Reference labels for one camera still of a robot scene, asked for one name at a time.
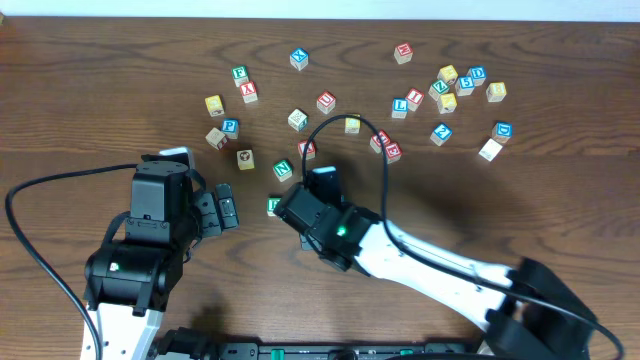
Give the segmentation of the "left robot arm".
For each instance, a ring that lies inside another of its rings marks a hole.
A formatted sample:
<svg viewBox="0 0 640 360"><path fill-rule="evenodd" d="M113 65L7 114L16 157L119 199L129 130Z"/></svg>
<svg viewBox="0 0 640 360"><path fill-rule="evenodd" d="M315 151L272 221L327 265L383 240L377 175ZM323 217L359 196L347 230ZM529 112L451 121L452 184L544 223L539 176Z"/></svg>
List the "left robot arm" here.
<svg viewBox="0 0 640 360"><path fill-rule="evenodd" d="M143 156L129 211L112 220L85 265L91 321L84 327L81 358L218 358L218 345L193 330L156 334L195 248L238 224L231 187L208 191L190 149Z"/></svg>

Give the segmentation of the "green R block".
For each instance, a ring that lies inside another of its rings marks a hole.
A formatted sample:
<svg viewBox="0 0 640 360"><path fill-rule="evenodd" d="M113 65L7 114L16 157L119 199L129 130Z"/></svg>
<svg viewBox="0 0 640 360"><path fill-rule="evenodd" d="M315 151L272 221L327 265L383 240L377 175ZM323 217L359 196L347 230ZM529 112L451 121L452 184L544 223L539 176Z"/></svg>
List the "green R block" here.
<svg viewBox="0 0 640 360"><path fill-rule="evenodd" d="M281 200L280 197L269 197L267 199L266 211L267 211L267 215L268 216L274 216L275 215L275 209L276 209L278 203L280 202L280 200Z"/></svg>

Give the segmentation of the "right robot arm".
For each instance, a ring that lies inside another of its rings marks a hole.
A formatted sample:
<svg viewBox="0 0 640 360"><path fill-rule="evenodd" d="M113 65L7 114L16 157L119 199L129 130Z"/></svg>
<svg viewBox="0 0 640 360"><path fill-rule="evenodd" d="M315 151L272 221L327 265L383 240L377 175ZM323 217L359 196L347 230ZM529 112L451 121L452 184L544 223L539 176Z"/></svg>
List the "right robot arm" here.
<svg viewBox="0 0 640 360"><path fill-rule="evenodd" d="M334 268L412 288L455 310L509 359L585 359L593 312L547 266L512 269L456 255L417 239L362 207L335 205L302 184L274 209Z"/></svg>

